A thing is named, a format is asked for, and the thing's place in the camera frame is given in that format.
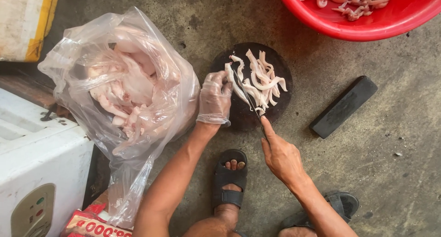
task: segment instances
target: red plastic basin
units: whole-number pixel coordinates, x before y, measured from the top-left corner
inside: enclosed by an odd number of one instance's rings
[[[372,10],[370,16],[347,21],[339,12],[331,10],[341,4],[330,0],[323,9],[317,6],[316,0],[282,1],[304,24],[330,37],[351,41],[394,37],[424,24],[441,12],[441,0],[390,0],[385,8]]]

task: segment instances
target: concrete floor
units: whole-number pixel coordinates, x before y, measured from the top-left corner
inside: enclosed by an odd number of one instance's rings
[[[291,103],[274,129],[300,149],[306,172],[320,191],[349,191],[359,198],[361,208],[350,224],[356,233],[439,236],[440,15],[407,35],[353,43],[311,30],[280,0],[59,0],[45,47],[58,42],[65,28],[107,12],[123,13],[130,6],[146,13],[201,81],[211,60],[235,43],[274,48],[294,80]],[[378,92],[327,139],[312,135],[308,124],[360,75],[369,76]],[[238,230],[251,237],[276,236],[279,223],[300,210],[265,165],[260,137],[260,130],[230,129],[215,136],[172,218],[172,236],[211,214],[211,174],[226,147],[245,151],[249,160]],[[150,183],[186,138],[165,148]]]

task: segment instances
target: left hand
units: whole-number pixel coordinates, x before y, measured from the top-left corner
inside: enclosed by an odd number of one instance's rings
[[[209,73],[202,85],[199,96],[199,115],[196,121],[230,125],[228,117],[231,107],[232,84],[223,84],[228,73],[219,71]]]

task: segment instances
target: knife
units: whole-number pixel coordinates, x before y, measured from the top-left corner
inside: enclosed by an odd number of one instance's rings
[[[248,96],[248,93],[246,92],[245,87],[243,86],[242,81],[240,81],[239,76],[237,75],[237,72],[234,69],[232,69],[232,70],[234,71],[234,74],[236,74],[237,82],[239,82],[240,88],[242,88],[242,91],[245,94],[245,97],[248,100],[248,103],[253,108],[254,113],[256,113],[256,117],[259,120],[260,129],[262,130],[263,136],[265,136],[265,139],[268,140],[268,138],[266,137],[266,134],[265,134],[265,129],[263,128],[263,125],[262,125],[262,121],[260,120],[260,116],[259,116],[259,114],[257,113],[257,111],[255,109],[256,107],[254,107],[253,102],[251,101],[250,97]]]

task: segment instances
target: person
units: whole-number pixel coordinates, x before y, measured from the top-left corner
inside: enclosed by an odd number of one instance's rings
[[[225,71],[207,75],[196,126],[147,190],[135,219],[133,237],[169,236],[170,218],[184,196],[202,151],[220,126],[229,123],[232,84],[226,82],[226,76]],[[262,138],[265,162],[305,210],[286,218],[278,236],[357,236],[347,222],[358,209],[358,200],[346,192],[336,192],[325,199],[303,169],[299,150],[278,136],[265,116],[261,121],[268,139]],[[221,154],[213,179],[213,216],[194,223],[183,237],[245,236],[234,229],[246,188],[247,165],[246,155],[239,150]]]

